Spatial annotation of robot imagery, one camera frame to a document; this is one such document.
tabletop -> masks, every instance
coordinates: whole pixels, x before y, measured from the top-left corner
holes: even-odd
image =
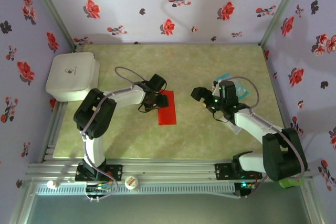
[[[254,82],[260,103],[254,111],[275,125],[283,126],[262,48],[257,45],[86,45],[100,63],[98,89],[113,91],[129,87],[114,72],[117,66],[130,68],[149,80],[155,73],[174,91],[176,125],[158,124],[157,111],[139,113],[139,105],[115,111],[104,137],[106,158],[231,159],[244,151],[261,152],[262,145],[244,130],[236,135],[217,122],[191,96],[195,87],[212,88],[212,82],[226,73]],[[122,75],[140,79],[127,71]],[[256,92],[245,80],[237,80],[249,91],[241,99],[256,102]],[[83,157],[83,144],[73,115],[81,101],[69,102],[53,157]]]

red rectangle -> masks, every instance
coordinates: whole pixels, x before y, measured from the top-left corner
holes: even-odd
[[[176,124],[175,100],[174,91],[165,90],[164,95],[168,97],[169,106],[158,109],[158,123],[159,125],[174,125]]]

white bottle cap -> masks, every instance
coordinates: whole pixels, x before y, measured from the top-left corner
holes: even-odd
[[[140,183],[137,178],[134,176],[129,176],[125,179],[125,187],[128,190],[137,190],[138,187],[140,186]]]
[[[59,183],[53,180],[49,180],[47,182],[47,187],[50,189],[57,189],[59,187]]]

white box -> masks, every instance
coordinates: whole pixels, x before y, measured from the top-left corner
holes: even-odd
[[[51,64],[46,91],[57,101],[84,100],[98,87],[99,63],[91,52],[57,55]]]

floral wallpaper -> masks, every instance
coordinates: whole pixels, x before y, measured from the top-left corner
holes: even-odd
[[[81,47],[80,38],[94,44],[258,43],[281,0],[52,1]]]
[[[300,136],[323,207],[336,212],[336,0],[291,0],[265,57],[286,121]]]
[[[55,105],[45,91],[51,62],[71,49],[40,0],[0,2],[0,222],[9,223]]]

